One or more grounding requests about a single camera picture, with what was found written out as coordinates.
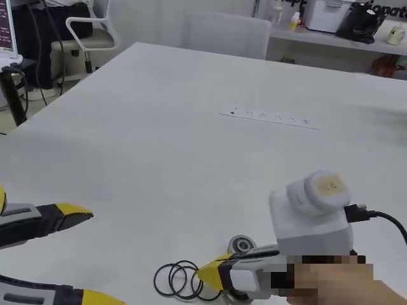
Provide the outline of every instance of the small bottle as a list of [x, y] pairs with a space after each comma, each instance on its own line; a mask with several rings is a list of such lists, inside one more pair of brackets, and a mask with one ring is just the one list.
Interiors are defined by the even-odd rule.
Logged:
[[300, 13], [299, 13], [299, 11], [296, 11], [294, 13], [294, 15], [291, 17], [291, 22], [290, 22], [290, 26], [289, 26], [291, 31], [295, 31], [299, 21], [300, 21]]
[[271, 0], [271, 10], [270, 10], [270, 21], [272, 22], [273, 26], [277, 26], [280, 24], [281, 16], [282, 16], [282, 3], [281, 0]]

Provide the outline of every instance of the white shelf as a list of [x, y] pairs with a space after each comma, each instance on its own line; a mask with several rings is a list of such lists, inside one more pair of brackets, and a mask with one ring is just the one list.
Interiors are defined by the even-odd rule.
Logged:
[[304, 27], [298, 27], [295, 31], [291, 31], [285, 27], [272, 27], [270, 37], [292, 41], [302, 41], [304, 43], [325, 44], [328, 46], [337, 46], [340, 48], [407, 55], [406, 43], [400, 43], [397, 46], [392, 46], [391, 44], [385, 42], [385, 38], [388, 33], [389, 31], [380, 30], [375, 35], [375, 42], [372, 44], [357, 43], [355, 41], [336, 37], [334, 34], [315, 32]]

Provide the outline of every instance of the power strip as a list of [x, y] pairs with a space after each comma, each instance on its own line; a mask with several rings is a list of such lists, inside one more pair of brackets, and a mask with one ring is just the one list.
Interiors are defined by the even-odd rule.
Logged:
[[264, 121], [275, 124], [297, 126], [302, 128], [321, 130], [314, 125], [314, 122], [305, 118], [295, 118], [294, 116], [283, 116], [281, 114], [270, 114], [262, 111], [251, 111], [239, 107], [231, 107], [219, 112], [222, 116], [231, 116], [234, 118], [253, 119], [255, 121]]

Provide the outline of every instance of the white chair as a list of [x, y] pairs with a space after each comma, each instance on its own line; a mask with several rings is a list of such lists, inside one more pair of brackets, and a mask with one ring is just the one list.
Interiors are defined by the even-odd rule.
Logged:
[[[71, 32], [74, 40], [63, 41], [62, 45], [64, 51], [79, 52], [83, 50], [85, 52], [85, 67], [86, 74], [77, 74], [67, 76], [65, 81], [81, 80], [92, 73], [92, 63], [90, 61], [90, 51], [109, 51], [117, 48], [120, 44], [119, 36], [113, 28], [111, 19], [109, 17], [109, 5], [110, 0], [94, 0], [93, 12], [96, 18], [83, 18], [83, 17], [69, 17], [66, 20], [66, 26]], [[94, 28], [92, 36], [84, 39], [80, 39], [71, 27], [72, 22], [98, 22], [102, 28]], [[52, 43], [53, 51], [62, 51], [60, 43], [55, 41]]]
[[266, 59], [271, 23], [220, 13], [187, 13], [181, 47]]

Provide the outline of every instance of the blurred hand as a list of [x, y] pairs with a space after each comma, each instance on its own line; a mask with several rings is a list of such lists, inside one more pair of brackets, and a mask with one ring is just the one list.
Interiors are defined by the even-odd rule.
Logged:
[[386, 284], [374, 280], [371, 264], [357, 256], [335, 257], [334, 264], [298, 264], [295, 289], [287, 292], [292, 305], [405, 305], [407, 301]]

